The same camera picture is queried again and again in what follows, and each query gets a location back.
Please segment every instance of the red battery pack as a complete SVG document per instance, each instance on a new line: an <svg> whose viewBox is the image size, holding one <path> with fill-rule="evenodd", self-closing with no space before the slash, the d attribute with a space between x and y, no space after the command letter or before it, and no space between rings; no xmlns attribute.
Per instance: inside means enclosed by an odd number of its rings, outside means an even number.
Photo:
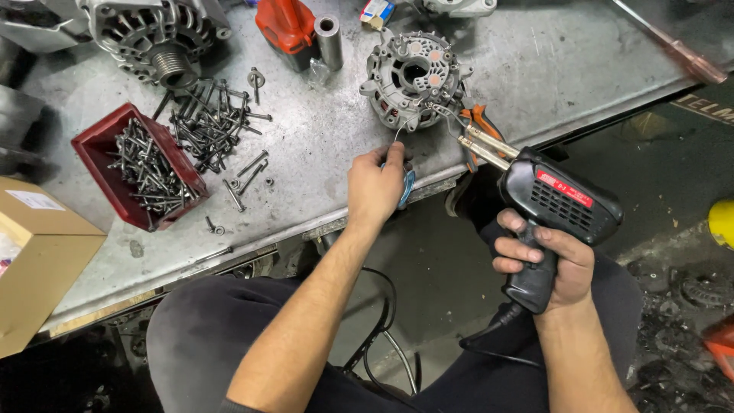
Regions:
<svg viewBox="0 0 734 413"><path fill-rule="evenodd" d="M260 0L255 15L270 47L296 72L308 69L311 57L320 55L314 20L311 10L298 0Z"/></svg>

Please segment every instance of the cardboard box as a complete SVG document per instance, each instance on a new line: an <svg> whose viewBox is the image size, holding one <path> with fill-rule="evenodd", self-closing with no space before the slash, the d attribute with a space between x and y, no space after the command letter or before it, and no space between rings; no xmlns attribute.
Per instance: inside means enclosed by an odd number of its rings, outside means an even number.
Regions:
<svg viewBox="0 0 734 413"><path fill-rule="evenodd" d="M38 186L0 177L0 232L22 247L0 276L0 358L21 352L107 237Z"/></svg>

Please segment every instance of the workbench surface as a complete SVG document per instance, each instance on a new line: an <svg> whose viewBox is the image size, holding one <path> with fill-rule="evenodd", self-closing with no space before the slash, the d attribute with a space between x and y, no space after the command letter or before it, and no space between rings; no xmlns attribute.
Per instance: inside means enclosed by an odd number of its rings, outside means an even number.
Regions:
<svg viewBox="0 0 734 413"><path fill-rule="evenodd" d="M472 96L488 105L495 125L516 146L550 143L694 84L611 2L516 3L500 0L490 17L440 26L459 61L475 68L469 78ZM305 74L292 72L267 46L254 24L255 10L231 7L227 17L233 36L215 56L203 57L203 75L227 79L234 90L251 91L246 75L256 66L266 84L260 106L250 106L253 112L272 114L274 120L252 119L251 126L263 136L242 132L242 143L225 158L228 169L203 175L212 197L165 231L152 234L116 216L69 141L126 101L152 115L164 90L141 85L93 44L39 58L21 90L43 99L52 111L51 127L40 136L51 165L51 176L42 186L109 233L41 331L346 215L346 172L352 158L392 142L395 135L357 92L366 80L366 58L379 43L379 34L359 23L361 0L307 4L315 15L330 12L340 19L344 68L325 88L310 87ZM400 4L388 26L396 34L418 29L414 14L409 5ZM706 14L718 19L720 13ZM720 30L720 19L703 25L716 33L705 36L696 30L702 26L701 15L676 23L660 19L663 28L712 60L734 58L734 34ZM164 113L161 120L166 123L167 117ZM401 140L415 154L418 187L465 169L459 145L448 137L444 124ZM269 166L247 190L247 211L240 214L222 178L232 178L262 149L270 153ZM275 184L267 187L266 177ZM207 215L214 225L226 228L224 236L207 231ZM192 265L230 245L233 254Z"/></svg>

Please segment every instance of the metal cylinder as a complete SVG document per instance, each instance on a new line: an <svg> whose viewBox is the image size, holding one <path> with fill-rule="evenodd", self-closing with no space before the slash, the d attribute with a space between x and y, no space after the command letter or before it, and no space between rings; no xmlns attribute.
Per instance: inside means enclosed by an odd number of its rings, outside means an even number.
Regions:
<svg viewBox="0 0 734 413"><path fill-rule="evenodd" d="M321 59L332 71L337 71L344 66L341 56L341 29L339 20L331 14L323 14L313 21L313 29L316 30L316 41L321 49Z"/></svg>
<svg viewBox="0 0 734 413"><path fill-rule="evenodd" d="M161 86L167 89L183 89L196 83L198 75L189 59L174 48L162 49L150 60L159 76Z"/></svg>

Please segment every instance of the alternator rear housing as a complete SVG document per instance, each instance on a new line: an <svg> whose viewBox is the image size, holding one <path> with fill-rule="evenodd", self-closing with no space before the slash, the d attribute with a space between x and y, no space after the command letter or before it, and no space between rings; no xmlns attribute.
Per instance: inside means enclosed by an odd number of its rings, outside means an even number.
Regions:
<svg viewBox="0 0 734 413"><path fill-rule="evenodd" d="M392 129L408 132L436 123L441 117L426 103L456 112L464 96L462 80L473 73L457 62L445 38L411 32L395 37L387 28L382 44L367 58L368 80L360 86L379 119Z"/></svg>
<svg viewBox="0 0 734 413"><path fill-rule="evenodd" d="M217 0L77 0L97 44L142 82L176 89L196 82L191 68L215 39L231 36Z"/></svg>

